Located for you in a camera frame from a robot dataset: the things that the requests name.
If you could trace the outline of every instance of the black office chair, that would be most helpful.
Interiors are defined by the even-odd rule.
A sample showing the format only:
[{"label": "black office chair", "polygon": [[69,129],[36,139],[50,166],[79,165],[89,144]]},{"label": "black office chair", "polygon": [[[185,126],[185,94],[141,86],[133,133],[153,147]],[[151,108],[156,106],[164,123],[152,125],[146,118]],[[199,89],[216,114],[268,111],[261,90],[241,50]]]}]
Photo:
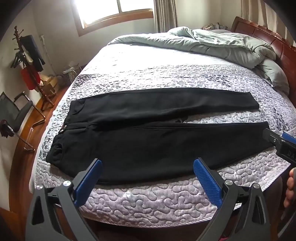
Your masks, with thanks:
[{"label": "black office chair", "polygon": [[[19,99],[21,96],[24,96],[28,103],[20,110],[15,102],[17,99]],[[28,138],[33,130],[33,127],[36,125],[42,124],[45,122],[45,116],[41,113],[39,109],[33,104],[33,102],[25,95],[24,92],[20,93],[15,97],[15,100],[10,100],[4,92],[0,95],[0,132],[3,137],[13,137],[16,135],[19,139],[21,139],[25,144],[27,144],[30,149],[27,149],[24,147],[25,150],[28,151],[35,151],[34,147],[27,142],[27,140],[24,140],[21,136],[18,135],[18,131],[20,130],[20,127],[22,125],[22,122],[24,121],[26,115],[28,114],[31,107],[34,107],[38,113],[42,116],[42,120],[37,121],[34,123],[31,127],[31,130],[29,132]]]}]

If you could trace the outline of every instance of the dark hanging garment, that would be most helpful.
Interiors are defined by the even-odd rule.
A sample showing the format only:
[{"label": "dark hanging garment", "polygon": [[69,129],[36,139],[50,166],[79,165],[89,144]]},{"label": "dark hanging garment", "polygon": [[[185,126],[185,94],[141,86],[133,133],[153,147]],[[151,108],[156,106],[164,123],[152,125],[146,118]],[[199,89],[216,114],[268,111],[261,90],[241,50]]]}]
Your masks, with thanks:
[{"label": "dark hanging garment", "polygon": [[38,47],[34,41],[32,35],[27,35],[20,37],[20,41],[25,49],[29,52],[30,57],[33,59],[33,65],[38,72],[43,70],[42,65],[45,65],[45,62],[38,50]]},{"label": "dark hanging garment", "polygon": [[100,183],[156,181],[193,174],[202,157],[220,168],[271,145],[267,122],[192,124],[166,122],[194,114],[258,109],[251,93],[205,88],[121,91],[72,101],[46,161],[69,176],[94,158]]}]

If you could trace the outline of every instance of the metal screw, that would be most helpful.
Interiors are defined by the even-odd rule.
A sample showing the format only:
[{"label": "metal screw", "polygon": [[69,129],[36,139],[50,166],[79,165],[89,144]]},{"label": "metal screw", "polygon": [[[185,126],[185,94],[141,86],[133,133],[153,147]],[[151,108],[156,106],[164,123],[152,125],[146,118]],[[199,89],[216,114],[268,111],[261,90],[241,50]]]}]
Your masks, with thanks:
[{"label": "metal screw", "polygon": [[260,185],[258,183],[254,183],[253,184],[253,187],[256,188],[256,189],[259,189],[260,188]]},{"label": "metal screw", "polygon": [[228,185],[228,186],[231,186],[233,184],[233,181],[231,181],[229,179],[226,179],[225,184]]},{"label": "metal screw", "polygon": [[68,186],[71,185],[71,181],[66,180],[66,181],[63,182],[63,185],[64,185],[65,187],[68,187]]},{"label": "metal screw", "polygon": [[41,190],[42,188],[43,188],[42,184],[38,184],[37,187],[36,187],[37,190]]}]

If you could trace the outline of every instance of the quilted bedspread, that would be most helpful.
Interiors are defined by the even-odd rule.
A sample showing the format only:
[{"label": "quilted bedspread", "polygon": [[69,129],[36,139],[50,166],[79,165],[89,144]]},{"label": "quilted bedspread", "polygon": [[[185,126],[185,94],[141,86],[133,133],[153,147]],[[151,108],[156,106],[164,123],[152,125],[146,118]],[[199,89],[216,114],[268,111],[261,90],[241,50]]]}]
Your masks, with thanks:
[{"label": "quilted bedspread", "polygon": [[[65,179],[71,179],[47,163],[45,157],[54,136],[62,127],[72,100],[113,91],[174,87],[249,91],[260,105],[255,112],[196,115],[186,122],[267,121],[274,132],[282,134],[284,131],[296,136],[294,106],[285,95],[275,91],[249,69],[216,57],[178,50],[135,44],[109,45],[86,66],[53,112],[37,150],[30,191],[33,192],[38,184],[55,187]],[[257,182],[265,190],[288,167],[289,163],[279,158],[274,148],[270,148],[218,172],[238,185],[250,186]],[[194,176],[154,183],[95,186],[86,204],[81,207],[85,217],[136,227],[169,227],[202,222],[211,219],[216,209]]]}]

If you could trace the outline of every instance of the beige curtain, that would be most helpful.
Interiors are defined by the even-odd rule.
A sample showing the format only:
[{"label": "beige curtain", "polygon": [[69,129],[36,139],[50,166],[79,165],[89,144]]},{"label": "beige curtain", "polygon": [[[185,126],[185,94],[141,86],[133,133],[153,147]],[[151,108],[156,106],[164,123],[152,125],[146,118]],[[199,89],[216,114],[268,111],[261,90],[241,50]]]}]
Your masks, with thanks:
[{"label": "beige curtain", "polygon": [[177,26],[175,0],[154,0],[154,28],[164,33]]},{"label": "beige curtain", "polygon": [[287,39],[291,45],[295,45],[293,37],[284,23],[263,0],[242,0],[242,18],[267,27]]}]

